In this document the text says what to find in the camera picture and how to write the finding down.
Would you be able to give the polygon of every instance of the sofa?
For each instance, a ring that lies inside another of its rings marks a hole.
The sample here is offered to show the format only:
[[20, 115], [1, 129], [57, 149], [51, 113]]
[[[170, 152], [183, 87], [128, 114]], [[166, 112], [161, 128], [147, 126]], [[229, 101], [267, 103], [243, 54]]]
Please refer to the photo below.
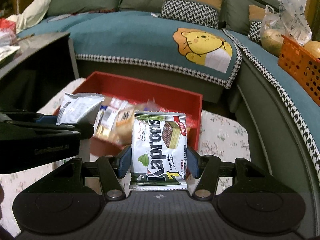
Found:
[[[278, 67], [275, 56], [248, 39], [249, 5], [268, 4], [277, 10], [279, 1], [222, 0], [220, 30], [157, 18], [162, 2], [52, 0], [46, 19], [19, 37], [70, 32], [80, 77], [98, 70], [198, 92], [216, 104], [226, 100], [228, 110], [248, 131], [251, 161], [303, 196], [307, 211], [298, 231], [305, 237], [320, 235], [320, 108]], [[72, 15], [52, 21], [63, 14]], [[169, 44], [164, 25], [166, 30], [210, 31], [240, 55], [234, 56], [230, 73], [214, 76], [212, 70], [177, 61], [177, 44], [172, 40], [168, 48], [163, 46]]]

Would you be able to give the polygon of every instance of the red box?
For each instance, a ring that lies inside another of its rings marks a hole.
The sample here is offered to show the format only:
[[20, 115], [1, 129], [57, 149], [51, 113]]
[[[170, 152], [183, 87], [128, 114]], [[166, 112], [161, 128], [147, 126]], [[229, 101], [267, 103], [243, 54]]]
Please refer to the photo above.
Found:
[[[127, 100], [129, 103], [145, 103], [149, 99], [172, 112], [190, 114], [195, 122], [195, 128], [188, 135], [188, 145], [198, 149], [202, 95], [166, 85], [129, 78], [104, 72], [93, 72], [74, 92], [98, 93], [109, 97]], [[91, 138], [90, 153], [96, 156], [117, 155], [122, 146]]]

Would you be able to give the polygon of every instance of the matcha wafer package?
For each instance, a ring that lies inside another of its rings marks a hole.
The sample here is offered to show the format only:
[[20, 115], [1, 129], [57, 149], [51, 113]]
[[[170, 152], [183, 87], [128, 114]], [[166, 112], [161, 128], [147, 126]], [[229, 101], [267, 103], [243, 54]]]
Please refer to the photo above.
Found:
[[186, 189], [186, 115], [134, 113], [130, 189]]

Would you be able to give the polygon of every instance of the wafer image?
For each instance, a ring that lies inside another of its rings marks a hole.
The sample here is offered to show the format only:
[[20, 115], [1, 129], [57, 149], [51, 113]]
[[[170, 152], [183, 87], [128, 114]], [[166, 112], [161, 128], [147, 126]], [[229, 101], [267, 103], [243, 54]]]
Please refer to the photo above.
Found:
[[178, 147], [180, 134], [180, 128], [176, 122], [165, 121], [161, 137], [168, 149]]

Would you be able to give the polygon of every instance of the houndstooth trim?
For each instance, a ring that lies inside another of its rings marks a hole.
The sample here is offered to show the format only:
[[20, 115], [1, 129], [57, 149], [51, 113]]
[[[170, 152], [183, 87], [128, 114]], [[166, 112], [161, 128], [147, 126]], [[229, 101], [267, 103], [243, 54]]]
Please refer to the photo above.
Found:
[[260, 28], [261, 28], [261, 22], [259, 21], [253, 21], [250, 24], [248, 37], [250, 40], [254, 41], [255, 43], [260, 42]]
[[218, 84], [220, 86], [223, 86], [226, 89], [230, 89], [231, 84], [234, 81], [242, 62], [242, 54], [238, 49], [238, 47], [237, 46], [235, 47], [236, 47], [236, 62], [228, 80], [223, 80], [223, 79], [208, 75], [206, 73], [185, 68], [185, 67], [180, 67], [180, 66], [176, 66], [168, 63], [156, 62], [152, 60], [138, 59], [138, 58], [103, 56], [103, 55], [92, 55], [92, 54], [76, 54], [76, 59], [159, 68], [159, 69], [169, 70], [173, 72], [182, 73], [188, 76], [200, 78], [200, 79]]
[[217, 29], [219, 12], [202, 3], [185, 0], [166, 0], [158, 17]]
[[304, 143], [309, 151], [312, 163], [316, 168], [316, 173], [318, 176], [318, 181], [320, 183], [320, 154], [316, 142], [307, 126], [303, 120], [300, 112], [295, 106], [294, 102], [291, 100], [287, 92], [280, 85], [280, 83], [274, 78], [274, 76], [259, 62], [259, 60], [249, 51], [249, 49], [244, 46], [236, 37], [234, 37], [227, 30], [223, 29], [223, 32], [244, 52], [244, 54], [250, 59], [250, 61], [255, 65], [255, 67], [261, 72], [261, 74], [277, 89], [282, 102], [287, 107], [293, 121], [297, 125], [300, 134], [303, 138]]

